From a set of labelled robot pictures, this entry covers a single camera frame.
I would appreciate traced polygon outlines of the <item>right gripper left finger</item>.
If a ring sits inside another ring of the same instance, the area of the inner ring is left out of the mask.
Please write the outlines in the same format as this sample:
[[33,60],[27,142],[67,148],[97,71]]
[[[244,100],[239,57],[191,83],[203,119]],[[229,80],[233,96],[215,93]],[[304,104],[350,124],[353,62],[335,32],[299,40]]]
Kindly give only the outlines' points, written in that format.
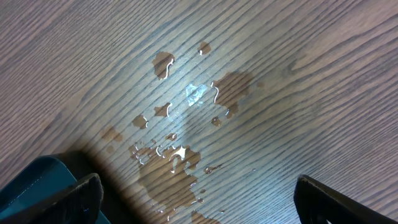
[[100,212],[103,194],[99,175],[91,173],[39,203],[2,219],[1,224],[94,224]]

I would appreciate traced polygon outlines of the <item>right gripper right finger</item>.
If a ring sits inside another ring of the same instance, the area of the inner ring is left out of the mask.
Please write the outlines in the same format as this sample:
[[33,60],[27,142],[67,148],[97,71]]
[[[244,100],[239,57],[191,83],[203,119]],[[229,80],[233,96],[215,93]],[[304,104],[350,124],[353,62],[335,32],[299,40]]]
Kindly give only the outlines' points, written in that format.
[[297,179],[294,204],[300,222],[306,224],[397,224],[307,175]]

